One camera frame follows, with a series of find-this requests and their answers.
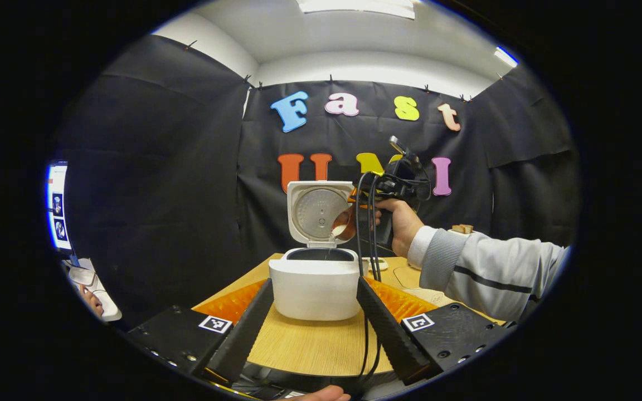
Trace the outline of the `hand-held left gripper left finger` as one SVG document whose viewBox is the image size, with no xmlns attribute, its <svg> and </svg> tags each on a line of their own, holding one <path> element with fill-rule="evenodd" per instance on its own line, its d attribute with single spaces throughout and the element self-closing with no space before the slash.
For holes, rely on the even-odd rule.
<svg viewBox="0 0 642 401">
<path fill-rule="evenodd" d="M 230 385 L 242 373 L 274 300 L 271 279 L 251 287 L 251 300 L 236 321 L 219 311 L 173 305 L 128 331 L 127 338 L 183 375 Z"/>
</svg>

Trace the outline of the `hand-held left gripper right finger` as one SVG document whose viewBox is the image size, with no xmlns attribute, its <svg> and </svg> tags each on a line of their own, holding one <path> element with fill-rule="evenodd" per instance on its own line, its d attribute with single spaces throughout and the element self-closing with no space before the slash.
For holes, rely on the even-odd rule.
<svg viewBox="0 0 642 401">
<path fill-rule="evenodd" d="M 358 280 L 357 300 L 400 381 L 412 385 L 459 367 L 513 332 L 461 303 L 393 317 L 373 290 L 376 281 Z"/>
</svg>

